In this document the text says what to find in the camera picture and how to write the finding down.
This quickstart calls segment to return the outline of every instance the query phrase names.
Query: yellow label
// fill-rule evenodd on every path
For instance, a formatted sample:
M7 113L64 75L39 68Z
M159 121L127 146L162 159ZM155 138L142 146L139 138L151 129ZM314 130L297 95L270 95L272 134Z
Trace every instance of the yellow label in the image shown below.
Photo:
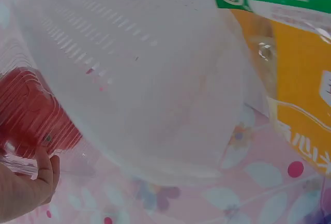
M318 171L331 176L331 44L312 32L232 12L269 93L276 130ZM263 54L265 48L269 54Z
M291 145L319 171L331 174L331 44L277 22L273 30L278 121Z

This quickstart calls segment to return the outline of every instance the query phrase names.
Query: purple flower print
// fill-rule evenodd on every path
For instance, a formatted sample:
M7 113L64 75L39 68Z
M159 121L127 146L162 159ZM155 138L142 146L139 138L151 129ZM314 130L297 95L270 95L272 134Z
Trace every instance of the purple flower print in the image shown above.
M169 199L177 199L180 196L178 187L162 187L139 180L139 189L136 198L141 200L147 210L169 209Z

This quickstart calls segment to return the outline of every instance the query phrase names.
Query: finger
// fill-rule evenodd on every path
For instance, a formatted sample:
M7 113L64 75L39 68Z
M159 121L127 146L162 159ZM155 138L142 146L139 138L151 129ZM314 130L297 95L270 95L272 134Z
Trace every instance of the finger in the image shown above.
M52 197L55 193L58 181L60 179L60 158L56 155L54 155L51 158L51 164L52 164L52 168L53 168L53 191L50 197L48 197L46 199L46 201L44 201L41 205L45 205L51 202Z
M33 187L36 201L40 204L52 194L53 168L45 149L37 149L36 159L38 166L38 176L37 179L33 181Z

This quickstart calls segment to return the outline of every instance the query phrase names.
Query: floral pattern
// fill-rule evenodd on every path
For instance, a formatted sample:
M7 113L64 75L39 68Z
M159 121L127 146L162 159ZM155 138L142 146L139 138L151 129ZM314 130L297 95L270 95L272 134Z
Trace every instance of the floral pattern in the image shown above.
M223 211L225 217L227 219L232 219L238 212L239 212L239 207L237 205L229 205L226 210Z
M141 200L147 210L166 211L169 209L169 199L177 199L180 196L178 187L162 187L138 180L138 192L136 198Z
M303 189L306 192L317 191L320 190L321 188L322 188L322 181L320 180L320 178L313 178L311 180L307 180L303 184Z
M239 149L240 147L248 146L251 139L252 128L245 127L244 123L240 122L239 125L234 128L229 144L235 149Z

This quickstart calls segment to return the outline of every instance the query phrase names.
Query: hand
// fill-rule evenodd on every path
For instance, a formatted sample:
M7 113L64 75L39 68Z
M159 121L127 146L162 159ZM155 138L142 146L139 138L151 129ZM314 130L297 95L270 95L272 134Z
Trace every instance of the hand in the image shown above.
M0 223L51 202L59 180L59 157L49 159L46 151L38 148L36 159L38 176L35 180L14 174L0 163Z

